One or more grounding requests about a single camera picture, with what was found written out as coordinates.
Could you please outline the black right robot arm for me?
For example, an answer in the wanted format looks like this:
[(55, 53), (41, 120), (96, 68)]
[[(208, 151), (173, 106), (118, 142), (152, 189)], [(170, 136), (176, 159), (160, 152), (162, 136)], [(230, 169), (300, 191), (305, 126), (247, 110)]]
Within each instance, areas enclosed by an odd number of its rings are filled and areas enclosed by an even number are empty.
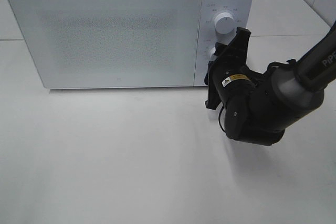
[(271, 62), (264, 73), (247, 66), (250, 31), (237, 28), (228, 44), (215, 44), (208, 63), (205, 106), (219, 110), (229, 139), (271, 146), (287, 127), (319, 108), (335, 80), (335, 27), (299, 60)]

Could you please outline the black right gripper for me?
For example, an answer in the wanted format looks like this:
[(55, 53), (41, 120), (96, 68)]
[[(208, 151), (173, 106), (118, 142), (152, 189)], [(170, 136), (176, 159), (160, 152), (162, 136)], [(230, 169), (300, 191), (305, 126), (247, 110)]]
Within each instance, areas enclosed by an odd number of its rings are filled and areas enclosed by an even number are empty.
[(256, 88), (256, 75), (247, 66), (250, 30), (237, 27), (229, 45), (215, 43), (216, 60), (209, 62), (205, 83), (208, 87), (205, 106), (215, 110), (219, 104), (248, 110), (250, 95)]

